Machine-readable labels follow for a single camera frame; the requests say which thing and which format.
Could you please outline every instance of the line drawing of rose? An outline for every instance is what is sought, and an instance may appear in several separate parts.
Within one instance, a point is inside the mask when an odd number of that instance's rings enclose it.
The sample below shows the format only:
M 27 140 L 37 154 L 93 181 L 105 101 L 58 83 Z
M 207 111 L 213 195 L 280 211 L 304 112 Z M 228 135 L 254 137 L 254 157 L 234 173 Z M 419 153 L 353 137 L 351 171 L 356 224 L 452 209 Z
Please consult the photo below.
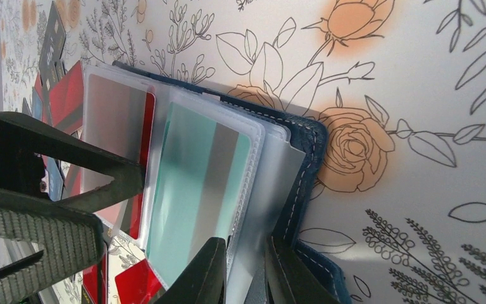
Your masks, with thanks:
M 316 52 L 309 64 L 312 64 L 318 53 L 330 43 L 332 46 L 327 56 L 332 53 L 336 42 L 348 46 L 346 41 L 369 37 L 383 37 L 374 34 L 389 18 L 394 9 L 395 0 L 337 0 L 327 19 L 303 27 L 302 29 L 319 29 L 325 33 L 325 42 Z
M 71 0 L 68 5 L 68 21 L 70 22 L 70 27 L 75 28 L 79 24 L 81 5 L 79 0 Z
M 328 108 L 319 121 L 329 132 L 319 181 L 338 192 L 366 191 L 381 179 L 395 144 L 382 125 L 362 109 Z
M 284 111 L 284 106 L 280 99 L 274 94 L 268 94 L 260 87 L 245 86 L 238 84 L 235 89 L 228 92 L 228 95 L 233 97 L 256 103 L 258 105 L 267 106 L 275 110 Z

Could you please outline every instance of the frosted plastic sheet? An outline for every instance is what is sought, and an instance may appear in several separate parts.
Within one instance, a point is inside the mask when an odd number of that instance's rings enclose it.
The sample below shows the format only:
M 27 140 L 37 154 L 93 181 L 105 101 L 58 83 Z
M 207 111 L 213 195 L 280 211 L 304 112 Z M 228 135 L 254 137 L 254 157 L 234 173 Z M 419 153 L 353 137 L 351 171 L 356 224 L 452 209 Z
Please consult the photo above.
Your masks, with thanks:
M 291 146 L 289 129 L 252 116 L 239 107 L 232 111 L 264 125 L 265 141 L 247 212 L 227 276 L 227 304 L 243 303 L 256 269 L 264 263 L 265 237 L 271 233 L 301 167 L 305 153 Z
M 200 95 L 170 101 L 146 248 L 165 288 L 211 236 L 231 237 L 230 268 L 265 139 L 261 123 Z
M 145 118 L 151 117 L 152 87 L 139 77 L 122 76 L 104 68 L 85 68 L 83 139 L 89 144 L 130 160 L 141 161 L 143 130 L 151 131 Z M 82 168 L 81 192 L 111 182 L 112 178 Z M 113 230 L 121 229 L 133 238 L 139 233 L 138 196 L 96 212 Z

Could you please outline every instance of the red card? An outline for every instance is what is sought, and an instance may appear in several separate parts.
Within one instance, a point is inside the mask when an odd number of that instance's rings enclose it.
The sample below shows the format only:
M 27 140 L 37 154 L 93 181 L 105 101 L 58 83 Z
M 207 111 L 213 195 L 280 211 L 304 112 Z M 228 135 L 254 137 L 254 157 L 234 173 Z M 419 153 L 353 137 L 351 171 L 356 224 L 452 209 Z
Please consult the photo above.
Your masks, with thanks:
M 161 289 L 161 283 L 146 260 L 136 263 L 117 275 L 115 282 L 122 304 L 148 303 Z
M 83 71 L 78 61 L 49 91 L 53 126 L 71 134 L 83 124 Z
M 87 300 L 87 303 L 107 304 L 107 264 L 108 256 L 107 248 L 105 248 L 101 262 L 83 270 L 82 296 Z
M 142 138 L 140 140 L 139 163 L 146 167 L 150 151 L 150 138 L 152 137 L 152 123 L 154 122 L 155 96 L 152 93 L 146 94 L 144 105 L 144 122 L 142 123 Z M 131 226 L 129 236 L 139 238 L 140 214 L 142 213 L 142 193 L 133 198 L 131 209 Z
M 49 124 L 49 107 L 47 106 L 47 101 L 44 100 L 44 95 L 42 93 L 42 79 L 40 78 L 40 73 L 36 75 L 36 79 L 34 80 L 34 89 L 42 101 L 42 122 Z

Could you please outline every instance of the card holder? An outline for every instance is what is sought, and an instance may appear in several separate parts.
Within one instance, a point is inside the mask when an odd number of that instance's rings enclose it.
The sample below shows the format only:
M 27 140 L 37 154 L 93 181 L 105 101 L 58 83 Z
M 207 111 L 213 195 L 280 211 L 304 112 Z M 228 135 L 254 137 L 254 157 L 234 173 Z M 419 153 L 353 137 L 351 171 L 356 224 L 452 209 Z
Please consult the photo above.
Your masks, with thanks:
M 277 225 L 275 226 L 273 235 L 284 239 L 292 248 L 296 248 L 298 231 L 311 196 L 316 175 L 321 164 L 323 163 L 323 158 L 325 155 L 328 137 L 325 126 L 309 118 L 266 108 L 264 106 L 249 103 L 247 101 L 207 88 L 188 84 L 176 79 L 169 79 L 154 73 L 145 72 L 138 68 L 127 66 L 126 64 L 118 61 L 114 61 L 113 65 L 126 71 L 149 77 L 168 85 L 183 87 L 199 94 L 219 96 L 220 101 L 223 103 L 237 107 L 252 115 L 258 115 L 265 119 L 272 120 L 288 128 L 291 133 L 291 145 L 294 148 L 303 151 L 305 153 L 305 157 L 292 185 L 289 197 L 285 202 L 284 208 L 282 209 Z M 323 277 L 323 273 L 318 271 L 318 269 L 322 269 L 326 274 L 330 274 L 332 284 L 324 284 L 323 280 L 320 280 L 320 282 L 325 288 L 327 288 L 327 290 L 329 290 L 329 292 L 336 295 L 342 303 L 345 301 L 350 301 L 350 298 L 346 296 L 347 291 L 344 284 L 344 278 L 341 274 L 339 274 L 339 268 L 333 262 L 323 255 L 315 252 L 310 253 L 313 256 L 309 255 L 309 253 L 304 250 L 296 251 L 296 253 L 303 261 L 305 261 L 305 259 L 310 261 L 309 258 L 313 257 L 326 260 L 328 263 L 323 262 L 320 264 L 320 267 L 309 267 L 310 271 L 312 271 L 312 273 L 318 278 Z

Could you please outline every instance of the orange rose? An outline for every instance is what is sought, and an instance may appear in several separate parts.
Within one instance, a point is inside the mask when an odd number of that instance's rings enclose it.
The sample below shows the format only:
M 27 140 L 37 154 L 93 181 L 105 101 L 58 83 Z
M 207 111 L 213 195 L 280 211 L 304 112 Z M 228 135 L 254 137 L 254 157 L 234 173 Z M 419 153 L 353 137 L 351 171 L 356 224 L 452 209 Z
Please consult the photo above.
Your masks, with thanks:
M 79 10 L 81 6 L 79 0 L 71 0 L 68 5 L 68 21 L 70 22 L 70 27 L 75 28 L 79 23 Z
M 28 27 L 30 25 L 30 6 L 28 5 L 28 0 L 23 0 L 22 4 L 22 23 L 23 23 L 23 30 L 28 31 Z
M 367 111 L 328 108 L 320 121 L 329 131 L 325 161 L 318 179 L 339 192 L 366 191 L 379 181 L 394 141 Z
M 1 59 L 4 59 L 6 57 L 6 44 L 4 44 L 4 41 L 1 42 Z
M 269 108 L 280 111 L 284 110 L 280 99 L 276 97 L 276 95 L 273 94 L 273 96 L 271 96 L 259 87 L 246 87 L 238 84 L 235 89 L 232 89 L 228 94 Z
M 327 28 L 338 40 L 363 38 L 383 25 L 393 7 L 394 0 L 339 0 Z

